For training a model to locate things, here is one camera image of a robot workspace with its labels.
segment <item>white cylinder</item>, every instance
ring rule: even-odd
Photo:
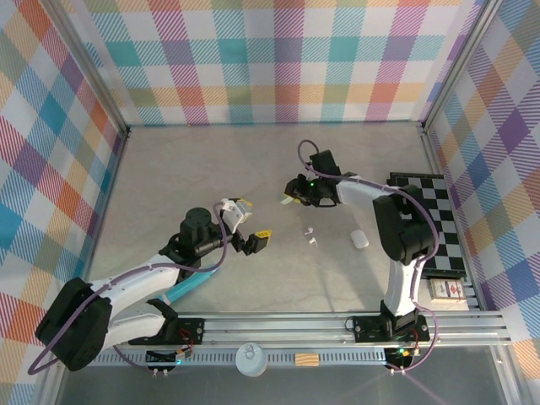
[[[267,369],[268,359],[264,349],[256,343],[246,343],[236,352],[236,368],[243,375],[258,377]]]

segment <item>robotic arm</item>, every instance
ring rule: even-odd
[[[201,259],[224,247],[224,240],[246,256],[266,247],[271,231],[256,232],[245,240],[238,230],[250,215],[249,202],[238,198],[222,200],[219,216],[226,231],[223,235],[207,209],[189,210],[180,232],[141,267],[91,283],[81,278],[66,283],[37,327],[36,337],[50,345],[65,325],[73,321],[51,347],[71,371],[82,369],[102,350],[137,338],[151,338],[156,344],[184,344],[180,329],[185,325],[165,302],[152,299],[132,305],[190,278],[193,271],[175,265],[199,269]],[[202,271],[213,271],[218,266]],[[72,320],[87,299],[90,302]]]
[[[363,332],[362,335],[357,334],[357,342],[390,340],[411,327],[421,326],[425,319],[419,316],[411,297],[418,293],[422,259],[434,245],[431,229],[424,216],[403,197],[357,182],[354,179],[360,177],[354,173],[342,175],[329,150],[313,154],[310,165],[322,174],[337,178],[317,177],[308,180],[305,175],[299,174],[287,184],[285,194],[305,206],[334,207],[343,203],[372,208],[382,247],[390,257],[390,277],[385,298],[381,302],[381,315],[377,319],[358,317],[354,320],[358,327],[356,330]],[[422,202],[422,192],[416,186],[405,186],[401,190]],[[321,203],[324,199],[332,203]]]

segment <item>table surface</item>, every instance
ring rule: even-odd
[[[145,262],[178,232],[190,208],[224,197],[253,203],[243,235],[273,231],[266,249],[231,252],[206,283],[177,300],[182,312],[378,311],[389,259],[372,209],[282,205],[286,183],[304,172],[301,139],[330,149],[342,171],[385,182],[391,171],[429,173],[417,128],[408,123],[257,127],[136,127],[128,141],[89,279]],[[305,155],[310,154],[306,145]],[[318,247],[304,233],[314,229]],[[349,234],[362,229],[370,246],[357,250]],[[203,260],[207,266],[220,251]],[[433,309],[423,283],[419,301]]]

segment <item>plaid wall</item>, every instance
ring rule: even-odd
[[[125,119],[166,125],[417,120],[483,1],[62,3]]]
[[[121,144],[38,0],[0,2],[0,404],[30,403],[34,330],[89,259]]]
[[[433,106],[435,103],[435,100],[437,99],[437,96],[439,95],[440,88],[442,87],[443,83],[446,80],[446,76],[450,72],[450,69],[454,62],[456,61],[457,57],[460,54],[461,49],[463,48],[463,45],[465,44],[465,40],[467,39],[467,35],[470,33],[471,28],[474,25],[474,22],[476,21],[476,18],[479,15],[480,10],[482,9],[482,6],[486,3],[486,0],[475,0],[473,6],[471,7],[469,14],[467,16],[467,19],[463,23],[462,29],[459,31],[459,35],[456,38],[456,42],[454,43],[454,46],[451,48],[450,53],[448,54],[448,57],[446,58],[445,64],[443,65],[443,68],[439,72],[439,76],[437,76],[437,80],[435,81],[435,84],[433,86],[433,89],[429,92],[429,97],[427,103],[425,103],[424,108],[422,109],[422,112],[420,114],[420,121],[425,121],[426,116],[429,113],[429,109]]]
[[[434,144],[489,308],[540,401],[540,1],[503,3]]]

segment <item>checkerboard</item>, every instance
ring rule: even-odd
[[[442,175],[391,173],[389,186],[413,184],[422,190],[424,206],[429,210],[439,232],[440,246],[435,257],[424,265],[422,278],[464,278],[465,262],[457,236],[454,214]]]
[[[540,398],[540,2],[506,0],[429,137],[486,309]]]

